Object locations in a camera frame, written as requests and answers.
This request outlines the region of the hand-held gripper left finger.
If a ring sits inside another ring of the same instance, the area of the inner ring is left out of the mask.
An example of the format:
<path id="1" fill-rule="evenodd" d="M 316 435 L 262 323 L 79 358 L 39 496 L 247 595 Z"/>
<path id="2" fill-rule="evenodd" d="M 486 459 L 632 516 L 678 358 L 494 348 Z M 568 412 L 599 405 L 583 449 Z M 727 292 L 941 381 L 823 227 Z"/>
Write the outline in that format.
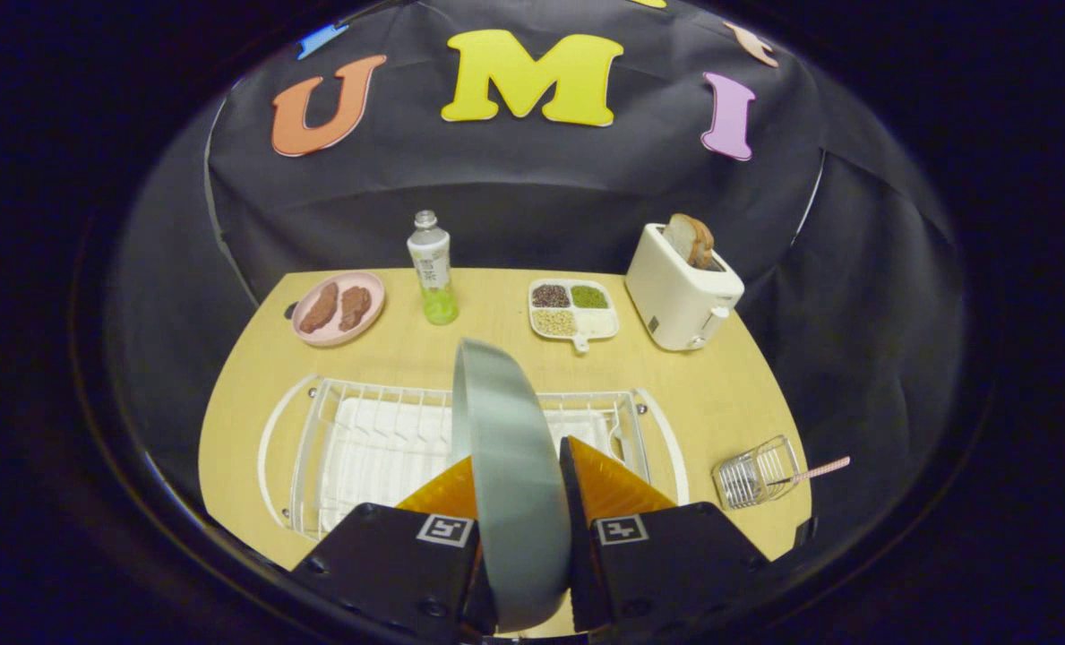
<path id="1" fill-rule="evenodd" d="M 404 502 L 360 503 L 292 569 L 344 611 L 430 644 L 479 644 L 498 627 L 470 457 Z"/>

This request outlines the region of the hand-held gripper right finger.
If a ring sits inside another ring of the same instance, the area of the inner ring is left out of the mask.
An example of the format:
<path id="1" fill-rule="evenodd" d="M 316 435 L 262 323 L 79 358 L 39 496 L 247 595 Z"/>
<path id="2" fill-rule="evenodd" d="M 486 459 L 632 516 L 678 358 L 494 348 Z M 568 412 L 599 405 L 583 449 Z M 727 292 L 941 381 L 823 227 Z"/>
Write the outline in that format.
<path id="1" fill-rule="evenodd" d="M 573 623 L 590 644 L 689 644 L 761 600 L 769 561 L 716 505 L 670 505 L 576 439 L 560 465 Z"/>

